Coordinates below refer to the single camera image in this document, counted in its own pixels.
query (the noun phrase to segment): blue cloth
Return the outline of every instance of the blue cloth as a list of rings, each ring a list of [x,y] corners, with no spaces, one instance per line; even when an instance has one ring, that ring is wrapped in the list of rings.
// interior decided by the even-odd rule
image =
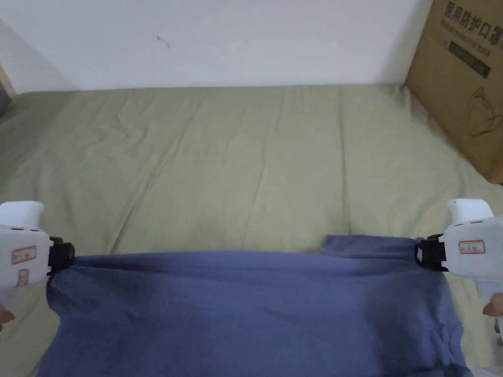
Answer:
[[[76,258],[47,285],[61,323],[38,376],[470,375],[447,281],[416,245]]]

